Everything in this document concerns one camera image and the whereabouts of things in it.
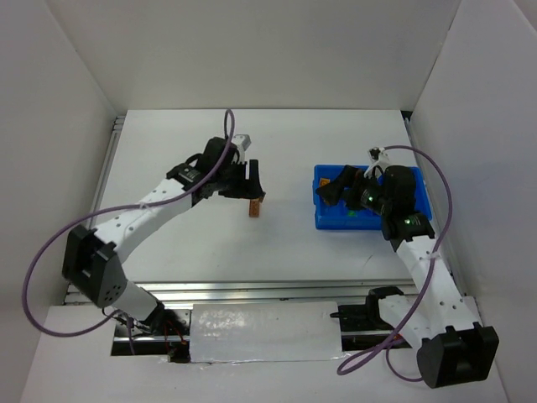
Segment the brown 2x4 lego plate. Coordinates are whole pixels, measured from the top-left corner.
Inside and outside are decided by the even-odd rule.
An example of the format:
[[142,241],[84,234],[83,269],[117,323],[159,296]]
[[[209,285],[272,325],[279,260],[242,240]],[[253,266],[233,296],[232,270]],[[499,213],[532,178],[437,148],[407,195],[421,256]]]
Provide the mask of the brown 2x4 lego plate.
[[260,216],[261,204],[262,202],[260,199],[252,199],[249,201],[248,216],[250,218],[258,218]]

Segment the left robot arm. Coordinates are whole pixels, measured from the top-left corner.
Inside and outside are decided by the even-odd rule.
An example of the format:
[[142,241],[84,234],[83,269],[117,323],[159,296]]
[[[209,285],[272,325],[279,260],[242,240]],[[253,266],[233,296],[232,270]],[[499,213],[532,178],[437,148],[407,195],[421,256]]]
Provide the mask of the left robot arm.
[[264,197],[258,161],[245,159],[250,144],[247,134],[212,138],[202,153],[172,168],[137,208],[94,228],[71,229],[63,277],[95,306],[126,313],[146,332],[161,334],[169,324],[177,325],[177,316],[162,301],[127,279],[123,263],[168,221],[213,194],[245,200]]

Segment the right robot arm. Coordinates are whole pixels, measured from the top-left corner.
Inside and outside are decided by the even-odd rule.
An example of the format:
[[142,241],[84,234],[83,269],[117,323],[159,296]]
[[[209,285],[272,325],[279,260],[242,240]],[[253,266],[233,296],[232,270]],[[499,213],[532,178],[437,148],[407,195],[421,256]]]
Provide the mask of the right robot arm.
[[328,206],[370,211],[409,271],[419,294],[413,302],[398,288],[371,290],[369,319],[383,322],[415,351],[420,378],[431,389],[485,380],[499,338],[467,307],[440,255],[430,219],[416,206],[417,169],[403,165],[362,170],[346,165],[321,182],[316,195]]

